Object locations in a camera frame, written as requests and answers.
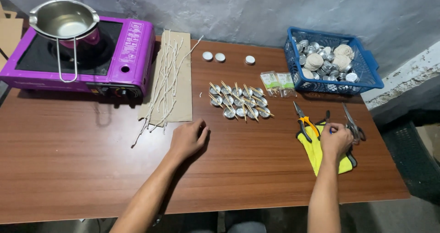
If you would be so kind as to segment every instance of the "human arm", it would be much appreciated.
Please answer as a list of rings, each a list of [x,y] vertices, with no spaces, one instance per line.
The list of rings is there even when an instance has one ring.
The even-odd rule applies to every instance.
[[[341,232],[338,168],[352,142],[351,131],[342,124],[329,123],[321,133],[322,162],[308,207],[308,233]]]
[[[203,119],[183,124],[173,131],[171,146],[159,166],[133,196],[110,233],[145,233],[157,215],[176,169],[204,144],[209,127]]]

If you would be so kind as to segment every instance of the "scissors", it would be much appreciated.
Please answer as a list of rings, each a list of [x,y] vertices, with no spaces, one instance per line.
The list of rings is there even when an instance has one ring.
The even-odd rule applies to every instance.
[[[305,131],[305,127],[304,127],[304,123],[307,123],[315,132],[316,136],[318,137],[318,140],[320,140],[321,134],[319,133],[318,128],[316,128],[316,125],[310,122],[308,116],[304,115],[300,106],[298,106],[296,102],[294,102],[294,105],[295,105],[295,109],[297,110],[297,114],[300,116],[300,118],[298,119],[298,123],[300,124],[301,133],[304,134],[305,139],[307,139],[307,141],[311,143],[311,138],[307,135],[307,132]]]
[[[355,121],[350,116],[349,111],[347,110],[347,106],[345,105],[344,102],[342,103],[342,106],[344,107],[345,115],[347,116],[347,119],[349,120],[345,124],[345,127],[350,129],[350,131],[352,132],[353,138],[354,138],[353,143],[358,144],[359,140],[366,141],[365,133],[363,132],[362,128],[358,127],[355,124]]]

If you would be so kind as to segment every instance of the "stainless steel pot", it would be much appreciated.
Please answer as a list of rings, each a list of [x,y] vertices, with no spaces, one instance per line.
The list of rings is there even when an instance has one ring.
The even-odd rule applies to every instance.
[[[75,0],[51,0],[30,11],[29,25],[41,36],[56,40],[59,78],[70,83],[78,77],[77,40],[99,42],[99,16],[91,7]],[[59,43],[74,50],[75,78],[64,80],[61,74]]]

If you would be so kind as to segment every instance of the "brown table surface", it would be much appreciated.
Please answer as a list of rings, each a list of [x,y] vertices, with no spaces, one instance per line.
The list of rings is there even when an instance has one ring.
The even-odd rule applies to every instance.
[[[204,51],[226,55],[205,62]],[[252,55],[255,66],[244,58]],[[228,120],[209,103],[209,82],[262,87],[260,73],[287,72],[282,49],[201,41],[192,54],[194,119],[211,129],[209,143],[177,172],[166,213],[307,205],[315,183],[301,143],[293,100],[317,122],[331,110],[345,123],[341,102],[367,137],[354,147],[358,166],[339,176],[340,202],[409,198],[399,172],[360,96],[299,93],[268,98],[275,118]],[[12,89],[0,107],[0,223],[120,215],[168,151],[179,123],[141,135],[139,105],[113,106],[79,92]]]

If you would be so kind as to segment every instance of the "portable gas stove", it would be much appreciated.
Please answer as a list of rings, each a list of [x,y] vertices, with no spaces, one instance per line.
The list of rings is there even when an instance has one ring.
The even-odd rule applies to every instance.
[[[92,92],[128,99],[145,96],[153,56],[153,25],[134,19],[99,17],[99,52],[85,52],[78,77],[65,83],[58,74],[56,44],[30,27],[0,72],[0,80],[19,89]],[[61,52],[61,72],[74,79],[73,57]]]

